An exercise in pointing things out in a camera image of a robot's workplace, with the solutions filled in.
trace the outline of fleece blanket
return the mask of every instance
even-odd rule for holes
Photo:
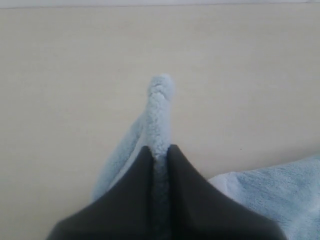
[[[143,146],[155,159],[153,169],[153,234],[170,239],[170,207],[166,156],[171,144],[170,103],[174,84],[169,75],[154,77],[147,89],[144,112],[132,124],[102,168],[93,190],[93,200],[109,191],[128,171]]]
[[[229,172],[209,182],[234,201],[276,221],[288,240],[320,239],[320,155]]]

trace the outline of light blue towel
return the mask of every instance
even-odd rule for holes
[[[144,112],[132,124],[108,158],[93,190],[93,200],[109,191],[128,171],[140,149],[148,146],[155,159],[153,169],[153,227],[156,239],[170,239],[169,182],[166,156],[171,144],[170,102],[174,84],[170,76],[154,77],[147,90]]]
[[[288,240],[320,240],[320,155],[229,172],[209,182],[236,202],[278,222]]]

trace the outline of twisted fleece fabric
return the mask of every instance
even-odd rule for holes
[[[153,169],[153,234],[155,239],[170,239],[169,182],[166,156],[171,144],[170,102],[174,84],[169,75],[151,80],[144,112],[132,124],[108,158],[93,190],[93,200],[109,191],[128,171],[143,146],[155,159]]]
[[[276,221],[288,240],[320,240],[320,155],[209,182],[234,201]]]

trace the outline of fluffy fabric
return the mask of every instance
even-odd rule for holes
[[[148,146],[155,159],[153,173],[153,226],[156,239],[170,239],[167,150],[171,144],[170,101],[174,85],[170,76],[154,77],[147,90],[144,112],[133,123],[101,171],[93,191],[97,200],[128,171],[140,149]]]
[[[222,193],[278,222],[289,240],[320,239],[320,155],[209,180]]]

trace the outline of light blue fleece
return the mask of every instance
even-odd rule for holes
[[[320,155],[209,180],[222,193],[276,221],[288,240],[320,240]]]
[[[132,124],[108,158],[93,190],[93,200],[109,191],[128,171],[140,149],[148,146],[154,158],[153,233],[157,240],[170,239],[167,151],[171,144],[170,107],[174,84],[170,76],[154,77],[147,90],[144,112]]]

